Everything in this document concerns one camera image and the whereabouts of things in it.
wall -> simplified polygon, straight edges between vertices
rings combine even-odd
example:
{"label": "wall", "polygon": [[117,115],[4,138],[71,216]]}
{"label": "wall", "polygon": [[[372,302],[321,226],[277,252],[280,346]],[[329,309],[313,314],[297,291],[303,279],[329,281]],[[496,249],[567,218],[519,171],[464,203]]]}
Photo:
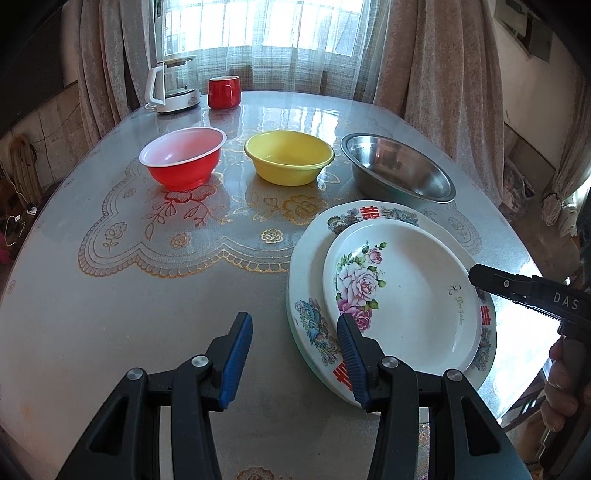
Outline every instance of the wall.
{"label": "wall", "polygon": [[60,57],[64,87],[78,80],[78,54],[75,42],[77,27],[74,0],[69,0],[61,8]]}
{"label": "wall", "polygon": [[62,90],[61,12],[50,16],[0,77],[0,135]]}
{"label": "wall", "polygon": [[18,134],[26,135],[35,147],[35,168],[42,190],[64,179],[88,152],[78,83],[40,105],[0,138],[0,161],[9,173],[12,170],[9,145]]}
{"label": "wall", "polygon": [[529,181],[541,198],[546,185],[554,176],[555,169],[540,153],[517,132],[505,124],[505,156]]}
{"label": "wall", "polygon": [[[488,3],[494,16],[496,0]],[[576,63],[556,35],[546,63],[529,58],[497,20],[493,23],[505,122],[557,167],[573,114]]]}

screw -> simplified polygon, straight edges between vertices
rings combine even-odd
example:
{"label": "screw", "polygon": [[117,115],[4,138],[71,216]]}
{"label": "screw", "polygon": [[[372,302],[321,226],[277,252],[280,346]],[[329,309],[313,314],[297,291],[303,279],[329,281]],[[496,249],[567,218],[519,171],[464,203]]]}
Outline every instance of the screw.
{"label": "screw", "polygon": [[398,366],[398,359],[393,356],[385,356],[382,358],[382,365],[386,368],[396,368]]}
{"label": "screw", "polygon": [[462,375],[462,372],[458,370],[450,370],[447,372],[447,377],[452,382],[459,382],[464,376]]}
{"label": "screw", "polygon": [[207,358],[205,355],[194,356],[191,360],[191,364],[194,367],[205,367],[205,365],[207,365],[208,363],[209,358]]}
{"label": "screw", "polygon": [[127,378],[129,378],[130,380],[138,380],[142,378],[143,374],[144,372],[142,372],[141,368],[132,368],[131,370],[129,370],[129,372],[127,372]]}

floral plate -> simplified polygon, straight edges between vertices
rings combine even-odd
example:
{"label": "floral plate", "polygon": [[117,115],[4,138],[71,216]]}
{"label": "floral plate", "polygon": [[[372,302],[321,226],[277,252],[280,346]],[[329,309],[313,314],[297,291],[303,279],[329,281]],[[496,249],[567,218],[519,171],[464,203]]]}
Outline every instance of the floral plate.
{"label": "floral plate", "polygon": [[[335,394],[359,407],[353,397],[347,369],[328,319],[324,302],[322,274],[324,259],[336,236],[348,226],[370,218],[390,218],[416,225],[445,244],[468,270],[476,264],[450,233],[426,216],[395,203],[360,200],[337,205],[319,214],[302,234],[291,254],[287,290],[288,321],[298,348],[306,350],[306,362]],[[478,390],[491,371],[496,352],[496,315],[490,294],[476,290],[479,297],[482,333],[480,345],[470,367],[464,372]],[[428,421],[421,409],[421,422]]]}
{"label": "floral plate", "polygon": [[462,263],[425,230],[387,218],[358,222],[331,245],[324,302],[417,371],[466,370],[480,344],[480,301]]}

human hand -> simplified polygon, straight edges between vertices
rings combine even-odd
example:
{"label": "human hand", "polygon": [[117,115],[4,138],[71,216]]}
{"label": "human hand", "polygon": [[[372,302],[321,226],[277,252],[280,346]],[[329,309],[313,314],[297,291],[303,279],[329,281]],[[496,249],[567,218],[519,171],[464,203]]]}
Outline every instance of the human hand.
{"label": "human hand", "polygon": [[[563,354],[563,339],[560,338],[548,353],[554,363],[544,387],[546,401],[540,409],[545,425],[553,432],[562,430],[566,417],[574,415],[579,408],[577,398],[567,392],[572,387],[573,380],[562,361]],[[583,399],[586,405],[591,406],[591,384],[585,387]]]}

electric kettle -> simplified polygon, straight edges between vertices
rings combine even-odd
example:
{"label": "electric kettle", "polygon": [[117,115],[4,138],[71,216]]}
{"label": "electric kettle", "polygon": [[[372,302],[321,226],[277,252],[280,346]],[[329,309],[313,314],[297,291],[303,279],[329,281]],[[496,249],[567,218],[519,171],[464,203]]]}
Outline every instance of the electric kettle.
{"label": "electric kettle", "polygon": [[158,113],[172,113],[199,103],[195,56],[178,57],[158,62],[148,72],[145,101],[156,105]]}

